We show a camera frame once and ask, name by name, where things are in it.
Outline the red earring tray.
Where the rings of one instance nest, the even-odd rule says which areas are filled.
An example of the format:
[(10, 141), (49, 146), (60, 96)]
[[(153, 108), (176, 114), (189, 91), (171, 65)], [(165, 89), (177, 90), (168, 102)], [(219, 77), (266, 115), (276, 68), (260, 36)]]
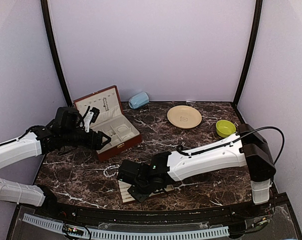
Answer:
[[(122, 199), (123, 204), (130, 204), (130, 203), (136, 202), (136, 200), (128, 193), (128, 189), (131, 186), (130, 184), (118, 180), (118, 186), (120, 189), (120, 194), (121, 194), (121, 199)], [(153, 198), (155, 196), (156, 197), (161, 196), (166, 193), (168, 194), (168, 193), (174, 191), (174, 187), (173, 187), (173, 185), (168, 185), (164, 190), (165, 191), (160, 190), (160, 191), (150, 194), (149, 198)]]

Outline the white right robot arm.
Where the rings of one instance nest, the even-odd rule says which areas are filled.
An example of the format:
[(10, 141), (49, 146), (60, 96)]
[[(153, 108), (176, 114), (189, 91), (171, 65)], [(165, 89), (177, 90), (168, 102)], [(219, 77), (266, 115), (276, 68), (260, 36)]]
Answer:
[(271, 126), (253, 129), (241, 124), (238, 132), (198, 148), (160, 152), (149, 164), (124, 160), (117, 180), (130, 184), (128, 193), (142, 203), (150, 194), (163, 191), (168, 185), (191, 176), (225, 168), (247, 166), (250, 175), (252, 201), (246, 205), (246, 213), (258, 216), (269, 201), (269, 189), (276, 173), (275, 163), (266, 139), (260, 131)]

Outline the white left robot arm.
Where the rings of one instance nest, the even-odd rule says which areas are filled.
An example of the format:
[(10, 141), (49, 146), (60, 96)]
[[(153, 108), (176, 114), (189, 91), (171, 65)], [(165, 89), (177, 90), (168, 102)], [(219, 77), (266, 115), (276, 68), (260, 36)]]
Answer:
[[(90, 128), (99, 114), (95, 107), (88, 107), (84, 115), (72, 107), (59, 107), (47, 125), (32, 126), (20, 137), (0, 143), (0, 170), (66, 146), (101, 150), (111, 138)], [(26, 185), (0, 178), (0, 201), (41, 207), (50, 218), (61, 214), (56, 196), (44, 185)]]

